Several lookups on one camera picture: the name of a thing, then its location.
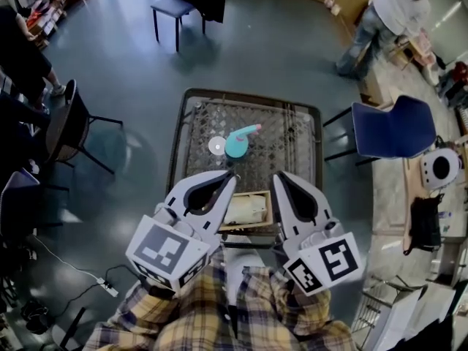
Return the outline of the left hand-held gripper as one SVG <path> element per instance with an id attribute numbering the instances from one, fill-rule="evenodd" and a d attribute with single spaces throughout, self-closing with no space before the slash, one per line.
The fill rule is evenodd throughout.
<path id="1" fill-rule="evenodd" d="M 230 170 L 180 180 L 165 205 L 159 204 L 152 217 L 143 216 L 127 247 L 126 256 L 137 272 L 176 293 L 186 286 L 221 243 L 213 233 L 224 221 L 235 186 Z M 185 221 L 196 221 L 202 228 Z"/>

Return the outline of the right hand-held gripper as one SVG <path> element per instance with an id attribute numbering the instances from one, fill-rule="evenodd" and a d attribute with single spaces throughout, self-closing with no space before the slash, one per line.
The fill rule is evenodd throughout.
<path id="1" fill-rule="evenodd" d="M 306 296 L 356 279 L 363 265 L 355 237 L 331 218 L 325 195 L 315 186 L 288 172 L 273 176 L 273 194 L 288 261 L 286 273 Z M 328 219 L 321 229 L 317 223 Z"/>

